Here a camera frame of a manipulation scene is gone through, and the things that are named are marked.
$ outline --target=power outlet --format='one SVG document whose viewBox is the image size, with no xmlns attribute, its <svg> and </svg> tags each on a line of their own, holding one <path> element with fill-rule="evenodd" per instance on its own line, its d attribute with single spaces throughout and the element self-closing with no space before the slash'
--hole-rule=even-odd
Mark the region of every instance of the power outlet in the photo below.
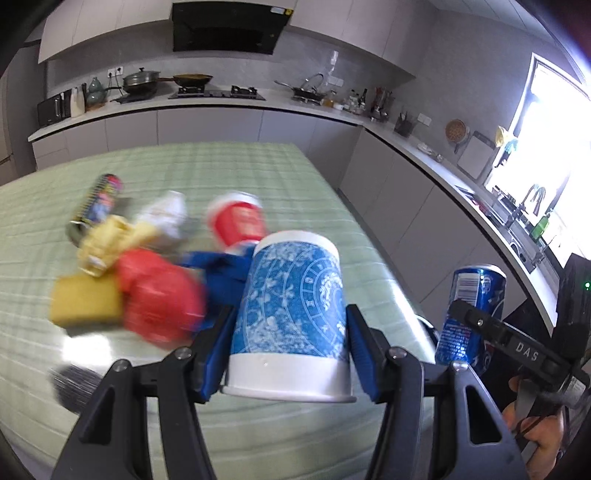
<svg viewBox="0 0 591 480">
<path fill-rule="evenodd" d="M 107 71 L 107 78 L 120 77 L 123 75 L 123 67 L 115 67 Z"/>
<path fill-rule="evenodd" d="M 331 76 L 329 76 L 329 84 L 335 85 L 337 87 L 342 87 L 343 86 L 343 79 L 339 79 L 339 78 L 333 77 L 331 75 Z"/>
<path fill-rule="evenodd" d="M 431 125 L 431 119 L 427 115 L 423 115 L 422 113 L 418 114 L 417 120 L 424 125 Z"/>
</svg>

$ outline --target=checkered tablecloth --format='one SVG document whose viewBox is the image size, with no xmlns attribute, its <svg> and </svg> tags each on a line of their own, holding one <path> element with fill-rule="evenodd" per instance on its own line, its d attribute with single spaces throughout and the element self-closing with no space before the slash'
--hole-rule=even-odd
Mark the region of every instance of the checkered tablecloth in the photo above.
<svg viewBox="0 0 591 480">
<path fill-rule="evenodd" d="M 70 338 L 47 320 L 51 288 L 76 271 L 64 229 L 98 175 L 114 173 L 130 197 L 127 214 L 167 190 L 186 195 L 189 215 L 228 190 L 257 195 L 271 231 L 304 229 L 340 252 L 346 301 L 370 325 L 421 359 L 433 359 L 413 310 L 366 235 L 293 145 L 201 143 L 135 148 L 77 160 L 0 188 L 0 427 L 10 441 L 53 464 L 76 416 L 54 399 L 48 370 L 75 363 L 104 373 L 167 352 L 124 330 Z M 187 246 L 213 249 L 204 225 Z M 366 468 L 382 416 L 353 374 L 355 404 L 299 404 L 216 394 L 199 406 L 220 479 L 342 479 Z M 157 408 L 149 404 L 155 479 L 165 478 Z"/>
</svg>

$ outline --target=pan handle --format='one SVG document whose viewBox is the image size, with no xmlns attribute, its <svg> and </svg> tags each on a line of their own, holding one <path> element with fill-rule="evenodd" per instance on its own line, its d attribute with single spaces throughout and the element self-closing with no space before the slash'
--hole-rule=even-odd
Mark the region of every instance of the pan handle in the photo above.
<svg viewBox="0 0 591 480">
<path fill-rule="evenodd" d="M 275 80 L 275 83 L 276 83 L 277 85 L 283 85 L 284 87 L 289 87 L 289 88 L 291 88 L 291 89 L 293 88 L 291 85 L 288 85 L 288 84 L 286 84 L 286 83 L 280 82 L 279 80 Z"/>
</svg>

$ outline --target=human hand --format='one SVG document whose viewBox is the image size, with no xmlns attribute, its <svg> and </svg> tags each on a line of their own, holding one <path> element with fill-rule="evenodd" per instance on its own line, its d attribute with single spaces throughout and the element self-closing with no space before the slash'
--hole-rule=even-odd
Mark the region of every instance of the human hand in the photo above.
<svg viewBox="0 0 591 480">
<path fill-rule="evenodd" d="M 519 377 L 509 380 L 509 387 L 517 392 Z M 507 406 L 503 411 L 503 419 L 510 430 L 515 430 L 517 421 L 515 419 L 515 402 Z M 533 424 L 538 417 L 530 417 L 521 423 L 521 430 L 525 430 Z M 562 413 L 546 417 L 538 423 L 525 438 L 540 445 L 534 455 L 527 462 L 527 471 L 531 480 L 543 480 L 550 473 L 556 464 L 556 456 L 560 450 L 560 443 L 564 435 L 564 421 Z"/>
</svg>

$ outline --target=blue paper cup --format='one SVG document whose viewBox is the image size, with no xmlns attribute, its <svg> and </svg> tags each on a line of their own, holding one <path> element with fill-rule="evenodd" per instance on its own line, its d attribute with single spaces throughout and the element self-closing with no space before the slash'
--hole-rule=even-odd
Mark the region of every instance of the blue paper cup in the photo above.
<svg viewBox="0 0 591 480">
<path fill-rule="evenodd" d="M 339 252 L 311 232 L 256 246 L 222 392 L 266 400 L 353 402 Z"/>
</svg>

